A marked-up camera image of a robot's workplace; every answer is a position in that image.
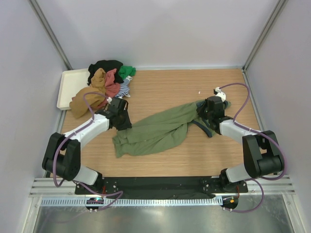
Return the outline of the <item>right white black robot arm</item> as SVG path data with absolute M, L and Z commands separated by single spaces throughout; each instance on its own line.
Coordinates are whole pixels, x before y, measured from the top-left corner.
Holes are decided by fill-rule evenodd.
M 228 102 L 212 96 L 197 104 L 196 112 L 202 119 L 204 130 L 227 136 L 242 145 L 243 163 L 225 168 L 219 175 L 219 187 L 224 192 L 232 191 L 249 179 L 262 178 L 272 173 L 283 172 L 285 159 L 273 131 L 256 131 L 239 124 L 225 115 Z

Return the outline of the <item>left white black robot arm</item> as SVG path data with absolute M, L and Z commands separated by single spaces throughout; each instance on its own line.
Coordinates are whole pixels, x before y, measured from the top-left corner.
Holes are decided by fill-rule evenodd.
M 65 134 L 53 133 L 48 141 L 42 168 L 66 181 L 85 185 L 92 194 L 102 191 L 104 180 L 101 173 L 81 163 L 81 150 L 98 135 L 115 128 L 132 128 L 128 114 L 128 101 L 113 98 L 107 108 L 100 109 L 79 127 Z

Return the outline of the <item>olive green printed tank top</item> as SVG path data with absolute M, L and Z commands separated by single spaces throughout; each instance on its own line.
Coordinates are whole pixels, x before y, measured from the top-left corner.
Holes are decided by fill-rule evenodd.
M 203 100 L 198 100 L 179 105 L 148 116 L 133 124 L 130 129 L 117 131 L 117 135 L 112 138 L 115 156 L 149 155 L 177 147 L 186 139 L 188 129 L 193 124 L 208 138 L 212 138 L 215 131 L 210 128 L 207 120 L 197 114 L 197 108 L 203 106 L 203 103 Z

